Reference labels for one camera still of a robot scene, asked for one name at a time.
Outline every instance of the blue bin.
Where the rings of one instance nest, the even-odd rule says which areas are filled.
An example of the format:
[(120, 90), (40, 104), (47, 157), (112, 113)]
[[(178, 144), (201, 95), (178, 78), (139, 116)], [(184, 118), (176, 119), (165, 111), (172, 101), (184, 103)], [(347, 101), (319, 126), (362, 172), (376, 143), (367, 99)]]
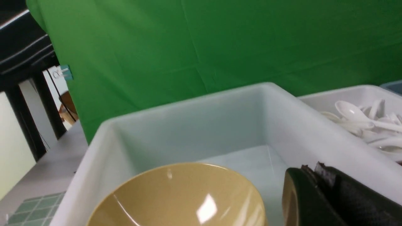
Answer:
[(384, 83), (380, 87), (402, 96), (402, 80)]

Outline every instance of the black object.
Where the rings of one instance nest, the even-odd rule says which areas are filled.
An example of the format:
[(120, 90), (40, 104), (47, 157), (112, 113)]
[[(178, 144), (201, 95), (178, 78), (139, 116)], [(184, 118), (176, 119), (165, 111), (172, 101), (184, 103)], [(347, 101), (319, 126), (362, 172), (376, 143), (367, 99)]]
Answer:
[(0, 92), (5, 91), (36, 161), (46, 150), (19, 83), (32, 78), (59, 139), (62, 123), (42, 71), (58, 66), (49, 36), (31, 16), (25, 0), (0, 0)]
[(322, 163), (286, 171), (283, 212), (286, 226), (402, 226), (402, 206)]
[(38, 129), (32, 118), (27, 103), (18, 85), (8, 89), (6, 92), (7, 98), (14, 111), (14, 114), (21, 126), (25, 139), (31, 149), (35, 161), (38, 161), (44, 154), (46, 148), (42, 142)]
[(36, 73), (35, 75), (33, 75), (32, 80), (42, 100), (42, 104), (45, 108), (46, 114), (49, 117), (54, 134), (56, 135), (57, 139), (60, 139), (60, 137), (62, 137), (67, 130), (64, 127), (59, 111), (54, 104), (53, 97), (51, 95), (49, 87), (47, 86), (43, 73)]

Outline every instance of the plastic container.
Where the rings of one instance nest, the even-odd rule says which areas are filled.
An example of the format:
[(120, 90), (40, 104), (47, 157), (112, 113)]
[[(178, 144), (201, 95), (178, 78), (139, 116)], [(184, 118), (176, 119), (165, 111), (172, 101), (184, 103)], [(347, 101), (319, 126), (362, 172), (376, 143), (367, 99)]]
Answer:
[(272, 83), (246, 86), (110, 119), (98, 129), (51, 226), (85, 226), (112, 190), (148, 169), (208, 162), (246, 176), (269, 225), (283, 225), (287, 167), (337, 167), (402, 203), (402, 180), (361, 140)]
[(380, 87), (402, 95), (402, 80), (384, 83)]
[[(340, 116), (340, 114), (335, 108), (335, 102), (338, 100), (348, 101), (356, 106), (368, 106), (372, 105), (375, 100), (384, 99), (385, 114), (391, 112), (402, 114), (402, 96), (399, 96), (381, 87), (372, 85), (353, 86), (337, 90), (330, 90), (302, 96), (299, 97), (299, 99), (317, 111), (328, 111), (338, 116)], [(384, 184), (381, 184), (382, 182), (379, 182), (380, 180), (374, 177), (372, 178), (371, 182), (367, 180), (364, 183), (366, 185), (370, 184), (369, 187), (372, 189), (375, 187), (374, 190), (402, 205), (402, 192), (400, 189), (400, 183), (402, 182), (402, 167), (368, 145), (366, 145), (364, 149), (373, 157), (376, 156), (375, 158), (377, 159), (377, 162), (382, 165), (381, 170), (384, 170), (384, 176), (387, 177), (387, 181), (383, 181)], [(381, 156), (374, 155), (373, 151), (377, 152)], [(361, 162), (364, 160), (356, 158), (355, 161)], [(367, 167), (356, 167), (356, 170), (370, 173), (376, 172), (378, 168), (372, 166), (370, 162), (367, 162)]]

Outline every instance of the white spoon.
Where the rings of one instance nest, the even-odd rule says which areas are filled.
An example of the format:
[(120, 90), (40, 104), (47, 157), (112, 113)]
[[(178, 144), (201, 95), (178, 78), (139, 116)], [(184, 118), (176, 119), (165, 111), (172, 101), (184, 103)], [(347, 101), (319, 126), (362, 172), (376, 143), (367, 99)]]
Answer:
[(368, 117), (371, 111), (371, 107), (364, 107), (361, 111)]
[(363, 139), (364, 142), (370, 143), (373, 141), (381, 140), (381, 139), (386, 139), (392, 137), (389, 134), (378, 134), (370, 130), (363, 130), (363, 134), (361, 135), (361, 138)]
[(358, 107), (349, 102), (337, 101), (335, 107), (339, 113), (348, 120), (372, 122), (376, 127), (402, 132), (402, 126), (371, 120)]
[(374, 128), (374, 124), (372, 122), (362, 122), (362, 121), (344, 121), (341, 118), (339, 118), (337, 115), (327, 112), (327, 111), (321, 111), (320, 112), (323, 116), (325, 116), (327, 119), (337, 123), (338, 125), (342, 127), (348, 127), (348, 128), (354, 128), (354, 129), (372, 129)]
[(384, 116), (384, 103), (385, 103), (384, 99), (376, 100), (370, 109), (368, 118), (374, 120), (375, 117), (377, 116), (377, 114), (379, 115), (378, 117), (383, 117)]
[(381, 148), (381, 147), (399, 147), (402, 148), (402, 138), (400, 137), (390, 137), (385, 139), (374, 140), (367, 143), (371, 147)]
[(402, 123), (402, 117), (400, 115), (396, 115), (396, 117), (399, 119), (399, 121)]
[(388, 117), (379, 118), (379, 119), (377, 119), (377, 121), (385, 122), (385, 123), (392, 124), (392, 125), (396, 125), (395, 122), (392, 119), (388, 118)]
[(395, 113), (389, 114), (388, 117), (389, 117), (396, 125), (402, 125), (401, 121), (399, 120), (398, 116), (397, 116)]
[(361, 137), (363, 135), (363, 131), (357, 127), (342, 126), (342, 128), (355, 136)]
[(329, 119), (329, 120), (331, 120), (331, 121), (333, 121), (333, 122), (341, 121), (341, 119), (340, 119), (337, 115), (332, 114), (331, 112), (321, 111), (320, 113), (321, 113), (323, 116), (325, 116), (327, 119)]

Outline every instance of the bowl rim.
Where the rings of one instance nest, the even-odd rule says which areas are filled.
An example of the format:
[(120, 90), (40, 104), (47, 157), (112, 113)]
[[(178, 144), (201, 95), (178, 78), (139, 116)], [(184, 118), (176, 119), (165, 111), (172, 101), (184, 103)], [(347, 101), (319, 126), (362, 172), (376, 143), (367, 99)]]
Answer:
[(234, 170), (232, 170), (232, 169), (229, 169), (229, 168), (226, 168), (226, 167), (223, 167), (223, 166), (219, 166), (219, 165), (215, 165), (215, 164), (203, 163), (203, 162), (178, 162), (178, 163), (168, 164), (168, 165), (164, 165), (164, 166), (158, 166), (158, 167), (149, 169), (149, 170), (144, 171), (144, 172), (141, 172), (141, 173), (139, 173), (139, 174), (133, 176), (132, 178), (126, 180), (125, 182), (121, 183), (116, 189), (114, 189), (113, 191), (111, 191), (106, 197), (104, 197), (104, 198), (96, 205), (96, 207), (95, 207), (94, 210), (92, 211), (92, 213), (91, 213), (90, 217), (88, 218), (88, 221), (87, 221), (87, 223), (86, 223), (85, 225), (86, 225), (86, 226), (89, 226), (89, 223), (91, 222), (92, 217), (94, 216), (95, 212), (99, 209), (99, 207), (101, 206), (101, 204), (102, 204), (109, 196), (113, 195), (113, 194), (115, 193), (115, 191), (119, 190), (121, 187), (123, 187), (124, 185), (126, 185), (126, 184), (129, 183), (130, 181), (132, 181), (132, 180), (136, 179), (137, 177), (140, 177), (140, 176), (142, 176), (142, 175), (144, 175), (144, 174), (146, 174), (146, 173), (150, 173), (150, 172), (152, 172), (152, 171), (157, 171), (157, 170), (159, 170), (159, 169), (161, 169), (161, 168), (172, 167), (172, 166), (179, 166), (179, 165), (205, 165), (205, 166), (212, 166), (212, 167), (216, 167), (216, 168), (220, 168), (220, 169), (223, 169), (223, 170), (230, 171), (230, 172), (235, 173), (236, 175), (242, 177), (243, 179), (245, 179), (245, 181), (247, 181), (247, 182), (251, 185), (251, 187), (254, 189), (254, 191), (257, 192), (257, 194), (258, 194), (258, 196), (259, 196), (259, 198), (260, 198), (260, 201), (261, 201), (261, 203), (262, 203), (265, 221), (267, 221), (267, 214), (265, 213), (264, 200), (263, 200), (263, 198), (262, 198), (260, 192), (258, 191), (258, 189), (257, 189), (257, 188), (254, 186), (254, 184), (253, 184), (249, 179), (247, 179), (245, 176), (241, 175), (240, 173), (238, 173), (238, 172), (236, 172), (236, 171), (234, 171)]

